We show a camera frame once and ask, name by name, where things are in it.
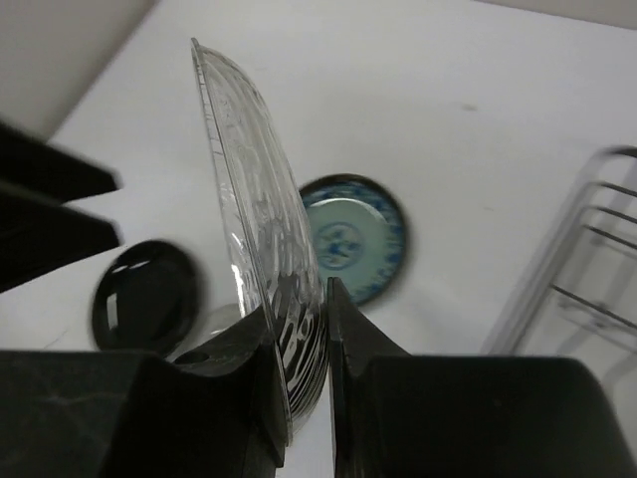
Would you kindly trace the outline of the blue patterned ceramic plate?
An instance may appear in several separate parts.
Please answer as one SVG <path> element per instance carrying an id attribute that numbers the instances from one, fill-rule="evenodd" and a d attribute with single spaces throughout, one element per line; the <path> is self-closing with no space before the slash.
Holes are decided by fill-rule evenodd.
<path id="1" fill-rule="evenodd" d="M 339 278 L 353 302 L 385 295 L 409 259 L 411 231 L 400 202 L 360 174 L 323 176 L 300 189 L 323 281 Z"/>

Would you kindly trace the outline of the clear ribbed glass plate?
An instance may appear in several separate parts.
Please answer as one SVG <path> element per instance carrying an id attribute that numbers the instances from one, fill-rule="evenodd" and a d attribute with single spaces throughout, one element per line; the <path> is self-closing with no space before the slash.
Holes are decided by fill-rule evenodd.
<path id="1" fill-rule="evenodd" d="M 288 434 L 313 413 L 327 368 L 324 292 L 309 219 L 269 109 L 249 76 L 191 42 L 231 270 L 243 315 L 278 342 Z"/>

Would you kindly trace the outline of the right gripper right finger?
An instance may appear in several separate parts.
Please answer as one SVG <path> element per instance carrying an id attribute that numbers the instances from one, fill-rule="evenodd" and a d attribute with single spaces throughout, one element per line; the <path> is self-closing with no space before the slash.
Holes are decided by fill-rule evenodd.
<path id="1" fill-rule="evenodd" d="M 593 374 L 571 358 L 416 356 L 326 286 L 338 477 L 632 477 Z"/>

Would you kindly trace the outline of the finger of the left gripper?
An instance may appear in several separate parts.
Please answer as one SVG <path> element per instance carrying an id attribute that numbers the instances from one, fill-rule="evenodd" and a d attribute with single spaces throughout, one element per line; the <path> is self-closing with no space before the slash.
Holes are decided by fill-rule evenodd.
<path id="1" fill-rule="evenodd" d="M 1 185 L 1 290 L 120 246 L 114 224 L 8 183 Z"/>
<path id="2" fill-rule="evenodd" d="M 1 123 L 1 180 L 61 202 L 119 189 L 115 172 Z"/>

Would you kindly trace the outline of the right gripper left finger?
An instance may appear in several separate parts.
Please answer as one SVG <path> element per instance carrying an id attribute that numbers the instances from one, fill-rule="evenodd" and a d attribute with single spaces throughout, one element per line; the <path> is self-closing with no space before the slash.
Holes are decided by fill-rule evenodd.
<path id="1" fill-rule="evenodd" d="M 1 355 L 5 477 L 272 477 L 288 426 L 262 310 L 176 361 Z"/>

